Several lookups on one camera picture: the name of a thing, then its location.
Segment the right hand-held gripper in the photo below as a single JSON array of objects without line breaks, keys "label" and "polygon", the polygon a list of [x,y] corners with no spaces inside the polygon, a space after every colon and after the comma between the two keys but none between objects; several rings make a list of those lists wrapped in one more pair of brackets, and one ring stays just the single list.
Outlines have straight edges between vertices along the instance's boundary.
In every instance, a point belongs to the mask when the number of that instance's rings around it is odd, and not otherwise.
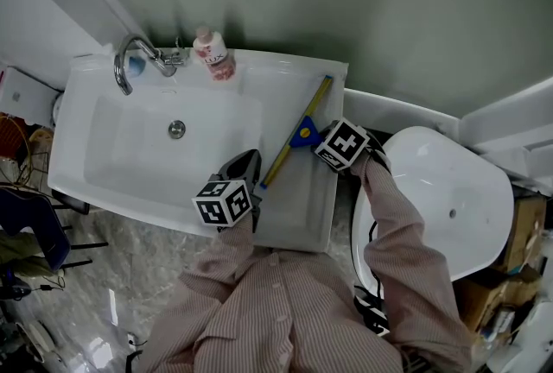
[{"label": "right hand-held gripper", "polygon": [[316,157],[339,173],[349,169],[366,152],[370,158],[391,171],[391,166],[378,139],[362,126],[342,118],[321,132],[322,142],[313,147]]}]

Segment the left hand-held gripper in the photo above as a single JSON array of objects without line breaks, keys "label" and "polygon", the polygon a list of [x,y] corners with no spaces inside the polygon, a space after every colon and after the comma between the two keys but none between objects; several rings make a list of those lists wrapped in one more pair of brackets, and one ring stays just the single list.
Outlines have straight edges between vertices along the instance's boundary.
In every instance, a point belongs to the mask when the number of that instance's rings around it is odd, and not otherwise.
[{"label": "left hand-held gripper", "polygon": [[[251,161],[251,171],[245,174]],[[252,231],[256,232],[261,198],[255,193],[259,181],[262,157],[257,149],[236,155],[212,174],[195,197],[191,198],[200,221],[219,231],[231,228],[252,216]]]}]

